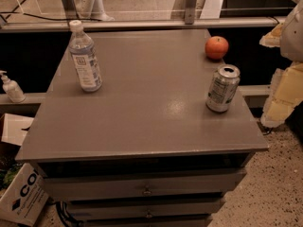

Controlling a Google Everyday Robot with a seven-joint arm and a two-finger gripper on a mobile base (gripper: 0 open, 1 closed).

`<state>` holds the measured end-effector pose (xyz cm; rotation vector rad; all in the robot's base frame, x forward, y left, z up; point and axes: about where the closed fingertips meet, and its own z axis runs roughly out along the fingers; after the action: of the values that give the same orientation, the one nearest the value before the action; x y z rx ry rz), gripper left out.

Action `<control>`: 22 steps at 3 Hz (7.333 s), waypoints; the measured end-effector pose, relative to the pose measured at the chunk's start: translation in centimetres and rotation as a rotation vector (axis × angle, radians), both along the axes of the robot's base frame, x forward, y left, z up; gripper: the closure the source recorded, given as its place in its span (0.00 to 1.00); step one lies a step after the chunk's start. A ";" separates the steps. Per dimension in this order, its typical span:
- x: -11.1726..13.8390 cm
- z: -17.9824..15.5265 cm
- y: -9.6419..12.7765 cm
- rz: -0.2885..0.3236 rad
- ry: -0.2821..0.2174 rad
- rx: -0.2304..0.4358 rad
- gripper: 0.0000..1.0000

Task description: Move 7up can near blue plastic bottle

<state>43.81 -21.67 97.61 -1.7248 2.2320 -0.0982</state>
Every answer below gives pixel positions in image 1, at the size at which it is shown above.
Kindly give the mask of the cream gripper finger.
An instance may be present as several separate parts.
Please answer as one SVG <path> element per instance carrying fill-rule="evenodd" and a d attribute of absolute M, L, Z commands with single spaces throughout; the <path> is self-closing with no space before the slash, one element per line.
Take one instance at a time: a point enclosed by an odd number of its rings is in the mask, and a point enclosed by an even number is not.
<path fill-rule="evenodd" d="M 259 44 L 266 47 L 280 47 L 280 36 L 283 24 L 276 25 L 270 32 L 262 36 Z"/>
<path fill-rule="evenodd" d="M 270 84 L 270 94 L 266 99 L 261 124 L 276 128 L 283 124 L 303 101 L 303 63 L 293 62 L 285 70 L 277 69 Z"/>

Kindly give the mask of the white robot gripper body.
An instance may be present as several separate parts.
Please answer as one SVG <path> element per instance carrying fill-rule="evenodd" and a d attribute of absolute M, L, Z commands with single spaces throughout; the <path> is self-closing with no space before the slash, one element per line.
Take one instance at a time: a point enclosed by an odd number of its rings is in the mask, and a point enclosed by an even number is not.
<path fill-rule="evenodd" d="M 281 56 L 303 61 L 303 0 L 286 17 L 280 36 Z"/>

